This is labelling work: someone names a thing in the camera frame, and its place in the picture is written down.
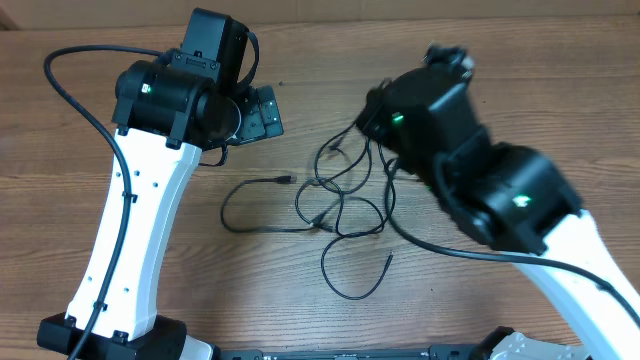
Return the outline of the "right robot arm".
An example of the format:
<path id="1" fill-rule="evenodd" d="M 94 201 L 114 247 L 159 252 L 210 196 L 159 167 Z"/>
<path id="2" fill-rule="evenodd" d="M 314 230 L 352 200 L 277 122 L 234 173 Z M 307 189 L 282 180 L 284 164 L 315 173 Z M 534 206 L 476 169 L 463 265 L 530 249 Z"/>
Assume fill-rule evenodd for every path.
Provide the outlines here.
<path id="1" fill-rule="evenodd" d="M 639 295 L 595 218 L 548 157 L 491 140 L 469 99 L 471 77 L 453 65 L 409 71 L 367 93 L 356 126 L 484 246 L 477 260 L 511 263 L 527 276 L 591 358 L 637 358 Z"/>

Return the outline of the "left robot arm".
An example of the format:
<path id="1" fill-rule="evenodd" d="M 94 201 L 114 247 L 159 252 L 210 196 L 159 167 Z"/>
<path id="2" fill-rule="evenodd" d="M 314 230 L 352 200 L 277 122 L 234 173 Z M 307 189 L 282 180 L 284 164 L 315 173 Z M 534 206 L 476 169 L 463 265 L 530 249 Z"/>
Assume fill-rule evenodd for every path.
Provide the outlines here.
<path id="1" fill-rule="evenodd" d="M 117 79 L 111 181 L 85 274 L 67 309 L 40 323 L 40 347 L 70 359 L 201 359 L 219 349 L 157 310 L 179 203 L 204 152 L 283 132 L 274 91 L 241 69 L 258 39 L 195 9 L 176 49 L 143 49 Z"/>

